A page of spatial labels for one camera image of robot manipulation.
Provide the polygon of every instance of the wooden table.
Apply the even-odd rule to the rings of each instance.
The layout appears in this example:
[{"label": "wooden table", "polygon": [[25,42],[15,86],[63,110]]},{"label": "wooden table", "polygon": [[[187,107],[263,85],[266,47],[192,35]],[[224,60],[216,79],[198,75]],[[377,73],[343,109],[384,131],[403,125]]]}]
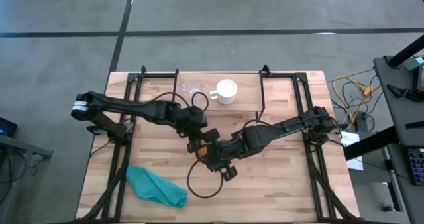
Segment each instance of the wooden table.
[{"label": "wooden table", "polygon": [[[334,115],[324,73],[307,72],[307,76],[313,104],[325,107],[330,115]],[[127,72],[111,73],[106,95],[122,98],[126,80]],[[173,84],[173,78],[143,79],[141,101],[172,91]],[[264,94],[266,109],[262,116],[263,121],[276,123],[298,115],[291,79],[264,78]],[[116,121],[119,118],[117,114],[110,114],[110,117]],[[209,128],[217,127],[221,138],[229,139],[233,131],[239,130],[247,120],[254,119],[254,113],[208,111],[207,118]],[[121,221],[317,220],[301,133],[273,141],[256,156],[234,160],[238,176],[230,182],[225,182],[217,196],[199,199],[190,193],[186,185],[187,172],[195,162],[195,156],[187,153],[187,140],[179,138],[170,127],[147,123],[141,118],[138,118],[134,131],[130,165],[147,167],[157,175],[185,188],[187,204],[183,209],[175,209],[139,200],[127,182]],[[331,138],[338,139],[336,135],[331,135]],[[93,150],[106,142],[106,137],[96,137]],[[349,211],[359,216],[343,149],[336,144],[327,143],[323,146],[323,152],[331,187]],[[112,153],[113,145],[109,145],[89,160],[76,217],[84,216],[105,190]],[[219,186],[219,176],[198,165],[191,175],[191,185],[200,194],[212,194]],[[320,194],[324,214],[328,217],[321,188]],[[114,208],[115,203],[112,201],[109,213],[113,214]]]}]

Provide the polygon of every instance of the green towel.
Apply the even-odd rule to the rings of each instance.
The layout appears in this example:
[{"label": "green towel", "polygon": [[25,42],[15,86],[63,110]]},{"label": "green towel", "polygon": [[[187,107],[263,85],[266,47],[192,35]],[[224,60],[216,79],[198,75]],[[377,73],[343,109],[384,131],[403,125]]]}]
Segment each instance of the green towel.
[{"label": "green towel", "polygon": [[129,166],[125,175],[138,198],[154,201],[168,207],[182,208],[187,192],[177,185],[138,166]]}]

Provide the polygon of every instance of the gray floor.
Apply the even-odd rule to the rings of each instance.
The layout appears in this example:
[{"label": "gray floor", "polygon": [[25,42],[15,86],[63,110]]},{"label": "gray floor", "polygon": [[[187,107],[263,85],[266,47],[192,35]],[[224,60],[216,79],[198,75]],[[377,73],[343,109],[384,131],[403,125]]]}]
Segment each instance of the gray floor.
[{"label": "gray floor", "polygon": [[[0,0],[0,32],[118,31],[125,3]],[[127,30],[413,28],[423,27],[423,9],[422,0],[134,0]],[[370,69],[374,57],[394,54],[419,35],[126,38],[117,70],[258,70],[267,64],[324,70],[332,80]],[[70,108],[77,93],[104,91],[115,43],[114,37],[0,38],[0,116],[19,124],[18,139],[54,150],[39,173],[25,175],[14,223],[73,219],[93,137],[86,123],[70,117]],[[373,75],[355,79],[368,84]],[[354,86],[346,94],[360,97]],[[336,116],[342,121],[343,111],[336,109]],[[384,97],[373,116],[376,131],[392,124]],[[384,187],[353,181],[358,202],[367,207],[361,216],[405,222],[379,211],[387,202]]]}]

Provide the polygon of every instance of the butcher block tabletop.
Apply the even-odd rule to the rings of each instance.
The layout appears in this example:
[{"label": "butcher block tabletop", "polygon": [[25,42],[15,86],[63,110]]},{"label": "butcher block tabletop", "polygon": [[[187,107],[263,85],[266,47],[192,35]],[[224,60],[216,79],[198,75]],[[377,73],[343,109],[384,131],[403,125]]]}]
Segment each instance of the butcher block tabletop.
[{"label": "butcher block tabletop", "polygon": [[[218,104],[210,105],[206,111],[208,129],[217,128],[221,139],[230,139],[231,133],[241,129],[243,124],[255,118],[256,110],[262,107],[256,94],[260,95],[258,72],[180,72],[188,80],[203,81],[212,89],[213,81],[229,78],[242,88],[236,101],[223,109]],[[325,107],[334,116],[324,72],[305,72],[308,77],[314,106]],[[107,84],[106,95],[123,98],[128,72],[112,72]],[[264,78],[266,108],[261,120],[277,123],[298,116],[296,99],[291,78]],[[161,93],[172,91],[174,78],[143,78],[140,100],[148,101]],[[167,95],[161,99],[171,100]],[[105,113],[114,121],[118,114]],[[336,134],[329,135],[338,140]],[[187,139],[181,139],[171,127],[147,123],[137,118],[132,141],[129,165],[141,166],[187,190],[187,203],[181,209],[166,207],[137,198],[133,189],[126,183],[121,221],[129,222],[276,222],[276,221],[316,221],[307,169],[305,150],[301,133],[274,140],[263,152],[233,160],[238,175],[224,182],[221,192],[210,199],[195,197],[187,188],[186,177],[191,165],[196,161],[194,154],[187,152]],[[96,136],[92,150],[107,143],[105,135]],[[88,162],[87,172],[76,217],[83,217],[105,191],[114,144],[96,152]],[[323,145],[330,186],[348,210],[359,217],[359,211],[348,173],[343,148],[328,142]],[[212,173],[198,164],[191,173],[190,184],[201,195],[214,193],[219,187],[218,173]],[[319,188],[324,216],[328,217],[323,190]],[[115,210],[117,189],[112,197],[109,215]]]}]

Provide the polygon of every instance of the black metal frame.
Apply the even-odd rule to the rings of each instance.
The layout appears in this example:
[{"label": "black metal frame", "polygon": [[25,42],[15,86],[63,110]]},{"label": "black metal frame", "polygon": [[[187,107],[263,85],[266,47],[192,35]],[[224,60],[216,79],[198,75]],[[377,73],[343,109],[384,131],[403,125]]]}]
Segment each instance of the black metal frame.
[{"label": "black metal frame", "polygon": [[[141,91],[141,84],[142,79],[144,78],[174,78],[174,87],[173,91],[176,90],[176,84],[178,79],[179,70],[176,69],[175,72],[164,72],[164,73],[147,73],[146,68],[143,66],[141,69],[141,73],[130,73],[128,74],[127,78],[127,85],[125,88],[125,99],[129,99],[129,95],[131,92],[131,87],[133,82],[136,82],[136,92],[134,95],[134,100],[138,101],[140,97],[140,91]],[[260,114],[256,112],[256,117],[261,117],[264,110],[265,110],[265,99],[264,99],[264,85],[263,85],[263,79],[269,79],[269,78],[291,78],[293,81],[293,89],[295,93],[295,98],[297,101],[297,111],[298,113],[303,113],[303,105],[302,105],[302,98],[301,98],[301,92],[299,88],[299,82],[303,84],[303,88],[305,90],[305,100],[307,103],[307,108],[310,109],[313,107],[312,104],[312,98],[311,93],[309,90],[309,84],[307,81],[307,74],[306,73],[272,73],[267,65],[265,65],[261,70],[259,70],[260,74],[260,85],[261,85],[261,91],[262,91],[262,110]],[[121,122],[125,121],[125,116],[121,115],[120,118]],[[121,165],[121,169],[123,167],[123,170],[126,170],[129,165],[129,157],[131,153],[131,142],[133,139],[133,134],[130,135],[130,143],[126,145],[125,147],[125,154],[123,158],[123,163]],[[329,217],[324,217],[323,208],[321,206],[321,199],[319,197],[318,192],[318,185],[317,183],[325,183],[327,188],[329,188],[329,179],[328,179],[328,173],[325,166],[325,160],[324,155],[321,147],[317,148],[317,160],[319,164],[319,171],[317,171],[316,165],[313,160],[313,155],[311,152],[311,144],[309,143],[306,133],[303,133],[303,144],[306,151],[306,162],[309,170],[309,179],[311,182],[311,189],[313,194],[313,201],[315,205],[315,212],[317,215],[317,222],[326,222],[326,223],[363,223],[363,224],[372,224],[377,222],[369,222],[369,221],[363,221],[363,220],[352,220],[352,219],[337,219],[336,213],[335,213],[335,204],[333,203],[332,199],[330,198],[331,195],[329,195],[327,192],[325,192],[325,198],[327,201],[327,207],[329,210]],[[111,163],[111,169],[109,173],[109,180],[108,180],[108,187],[106,192],[109,192],[110,194],[115,189],[115,186],[118,182],[116,182],[116,178],[118,175],[119,177],[119,191],[117,195],[117,204],[115,207],[115,213],[112,218],[109,217],[109,208],[110,208],[110,201],[111,201],[111,195],[107,195],[107,200],[105,201],[103,205],[103,212],[101,214],[100,219],[76,219],[72,221],[71,223],[118,223],[121,217],[121,210],[123,205],[123,198],[124,198],[124,190],[125,190],[125,175],[122,175],[122,173],[118,172],[115,173],[117,170],[117,161],[119,157],[121,147],[119,145],[116,145],[113,151],[112,156],[112,163]]]}]

